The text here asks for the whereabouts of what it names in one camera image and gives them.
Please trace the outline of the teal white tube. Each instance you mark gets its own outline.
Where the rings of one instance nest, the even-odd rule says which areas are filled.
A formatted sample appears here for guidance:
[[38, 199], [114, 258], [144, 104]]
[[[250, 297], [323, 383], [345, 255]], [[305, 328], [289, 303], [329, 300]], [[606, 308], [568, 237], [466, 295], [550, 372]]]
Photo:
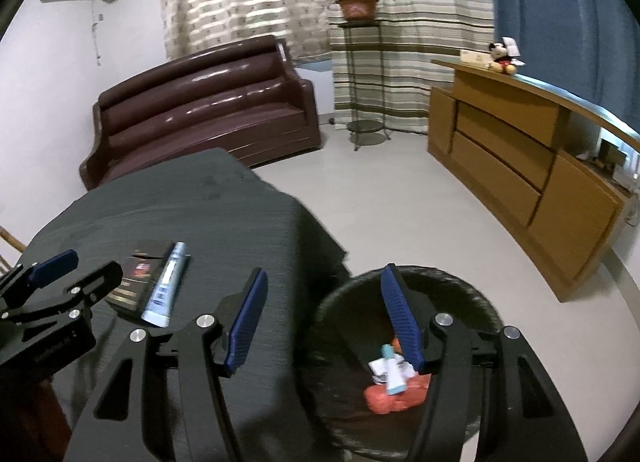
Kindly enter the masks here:
[[385, 362], [386, 373], [386, 394], [395, 396], [407, 390], [407, 384], [399, 368], [398, 359], [392, 344], [384, 344], [381, 347], [381, 354]]

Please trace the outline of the dark green table cloth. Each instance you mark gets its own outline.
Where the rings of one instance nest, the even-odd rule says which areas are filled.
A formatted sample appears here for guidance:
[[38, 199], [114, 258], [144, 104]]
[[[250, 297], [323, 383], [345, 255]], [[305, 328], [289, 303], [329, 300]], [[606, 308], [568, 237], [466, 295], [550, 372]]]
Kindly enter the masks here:
[[317, 307], [349, 276], [341, 246], [298, 200], [212, 149], [89, 191], [35, 235], [22, 261], [74, 250], [78, 280], [157, 242], [181, 242], [190, 257], [172, 329], [239, 292], [253, 269], [267, 274], [266, 305], [246, 363], [222, 384], [244, 458], [334, 460], [314, 438], [307, 395], [294, 378]]

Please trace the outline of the beige striped curtain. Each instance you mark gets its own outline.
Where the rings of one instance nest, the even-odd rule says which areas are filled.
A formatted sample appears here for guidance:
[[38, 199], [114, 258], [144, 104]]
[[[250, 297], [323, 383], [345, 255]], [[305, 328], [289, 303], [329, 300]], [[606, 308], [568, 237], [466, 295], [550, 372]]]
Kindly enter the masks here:
[[[390, 130], [425, 133], [433, 89], [446, 88], [452, 73], [436, 60], [458, 56], [461, 48], [481, 51], [494, 37], [492, 0], [379, 0], [386, 67], [386, 121]], [[329, 11], [334, 81], [334, 117], [350, 119], [344, 19]]]

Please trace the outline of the blue white toothpaste tube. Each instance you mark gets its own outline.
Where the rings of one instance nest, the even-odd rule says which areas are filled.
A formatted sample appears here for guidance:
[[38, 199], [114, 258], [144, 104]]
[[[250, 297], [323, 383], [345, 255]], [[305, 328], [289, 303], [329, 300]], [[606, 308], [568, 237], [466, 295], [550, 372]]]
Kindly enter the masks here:
[[189, 260], [186, 244], [177, 242], [160, 272], [160, 278], [153, 287], [148, 303], [145, 304], [143, 321], [160, 328], [169, 326], [172, 308]]

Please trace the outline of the bamboo chair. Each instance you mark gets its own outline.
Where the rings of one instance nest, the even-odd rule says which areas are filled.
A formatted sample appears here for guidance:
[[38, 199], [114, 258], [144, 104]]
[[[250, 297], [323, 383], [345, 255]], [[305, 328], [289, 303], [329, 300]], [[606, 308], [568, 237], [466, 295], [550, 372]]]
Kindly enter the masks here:
[[[4, 227], [0, 227], [0, 237], [11, 248], [14, 248], [15, 251], [19, 253], [23, 253], [25, 251], [26, 245], [24, 245], [22, 241], [19, 241], [17, 238], [15, 238]], [[2, 255], [0, 255], [0, 273], [2, 275], [5, 275], [11, 268], [12, 266], [9, 264], [9, 262]]]

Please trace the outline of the small cardboard box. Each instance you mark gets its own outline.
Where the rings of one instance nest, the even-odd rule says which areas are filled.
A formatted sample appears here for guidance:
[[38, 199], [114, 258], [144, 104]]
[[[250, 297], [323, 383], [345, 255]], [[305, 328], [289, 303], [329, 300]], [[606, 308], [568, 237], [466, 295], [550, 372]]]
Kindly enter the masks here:
[[459, 58], [461, 63], [483, 68], [487, 68], [494, 61], [487, 52], [466, 50], [465, 48], [461, 48]]

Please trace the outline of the dark brown leather sofa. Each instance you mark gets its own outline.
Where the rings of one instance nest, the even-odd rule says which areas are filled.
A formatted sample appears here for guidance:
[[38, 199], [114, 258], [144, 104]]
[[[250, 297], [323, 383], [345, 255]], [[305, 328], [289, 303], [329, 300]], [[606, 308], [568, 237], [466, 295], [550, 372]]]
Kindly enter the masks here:
[[94, 144], [79, 167], [95, 189], [207, 149], [255, 167], [318, 149], [314, 87], [285, 40], [268, 36], [207, 48], [141, 72], [100, 94]]

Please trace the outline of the Mickey Mouse plush toy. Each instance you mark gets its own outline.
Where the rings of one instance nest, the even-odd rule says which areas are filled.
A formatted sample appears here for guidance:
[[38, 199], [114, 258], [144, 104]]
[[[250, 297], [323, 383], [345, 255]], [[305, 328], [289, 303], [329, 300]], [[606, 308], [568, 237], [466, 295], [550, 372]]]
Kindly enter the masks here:
[[490, 70], [499, 72], [499, 74], [507, 74], [508, 76], [516, 74], [518, 68], [512, 63], [512, 57], [506, 45], [499, 42], [490, 43], [488, 50], [491, 57], [491, 62], [488, 64]]

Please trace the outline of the blue curtain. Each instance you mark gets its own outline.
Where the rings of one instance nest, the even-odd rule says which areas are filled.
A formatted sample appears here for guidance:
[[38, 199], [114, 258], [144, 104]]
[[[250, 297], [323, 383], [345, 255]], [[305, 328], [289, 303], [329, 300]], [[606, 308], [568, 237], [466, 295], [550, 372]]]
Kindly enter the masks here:
[[639, 24], [624, 0], [493, 0], [495, 35], [516, 41], [529, 77], [639, 126]]

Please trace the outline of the wooden sideboard cabinet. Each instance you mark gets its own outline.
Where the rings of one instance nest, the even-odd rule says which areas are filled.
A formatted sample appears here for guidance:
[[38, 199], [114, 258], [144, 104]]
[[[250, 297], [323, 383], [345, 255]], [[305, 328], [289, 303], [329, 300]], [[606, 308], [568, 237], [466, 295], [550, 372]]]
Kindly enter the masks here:
[[631, 212], [632, 193], [599, 157], [608, 131], [639, 134], [598, 105], [544, 81], [442, 59], [454, 73], [431, 92], [428, 151], [525, 251], [565, 302], [597, 270]]

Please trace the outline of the dark cigarette carton box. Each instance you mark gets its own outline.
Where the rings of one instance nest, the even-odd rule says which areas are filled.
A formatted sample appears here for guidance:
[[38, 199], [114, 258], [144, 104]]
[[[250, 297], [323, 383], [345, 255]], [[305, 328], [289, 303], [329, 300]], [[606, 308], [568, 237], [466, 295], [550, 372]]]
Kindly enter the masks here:
[[120, 263], [120, 285], [105, 297], [118, 315], [132, 319], [142, 315], [174, 246], [174, 241], [166, 240], [138, 241], [134, 245], [130, 256]]

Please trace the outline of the black metal plant stand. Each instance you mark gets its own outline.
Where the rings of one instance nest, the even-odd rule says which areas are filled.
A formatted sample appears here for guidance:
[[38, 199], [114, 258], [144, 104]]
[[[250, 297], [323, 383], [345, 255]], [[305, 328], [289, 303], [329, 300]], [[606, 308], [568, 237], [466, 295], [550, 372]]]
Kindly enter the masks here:
[[376, 20], [342, 22], [346, 55], [348, 109], [346, 123], [354, 150], [368, 137], [390, 140], [386, 121], [386, 67], [383, 28]]

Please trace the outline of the black round trash bin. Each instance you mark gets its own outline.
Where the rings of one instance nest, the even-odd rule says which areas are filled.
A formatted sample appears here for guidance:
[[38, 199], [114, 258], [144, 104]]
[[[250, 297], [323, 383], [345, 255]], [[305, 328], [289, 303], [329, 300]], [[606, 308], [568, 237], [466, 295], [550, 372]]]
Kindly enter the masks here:
[[[401, 277], [418, 294], [416, 304], [428, 297], [439, 312], [459, 318], [469, 328], [498, 332], [503, 321], [480, 291], [464, 280], [437, 268], [398, 266]], [[409, 375], [417, 375], [396, 354], [407, 380], [407, 392], [386, 393], [382, 346], [395, 340], [381, 292], [382, 269], [352, 278], [319, 306], [310, 329], [309, 357], [304, 381], [311, 391], [312, 419], [320, 433], [353, 454], [377, 461], [403, 461], [421, 420], [426, 400], [404, 410], [383, 411], [382, 397], [426, 397], [426, 381], [416, 394], [409, 390]], [[483, 394], [482, 369], [474, 368], [465, 440], [480, 429]]]

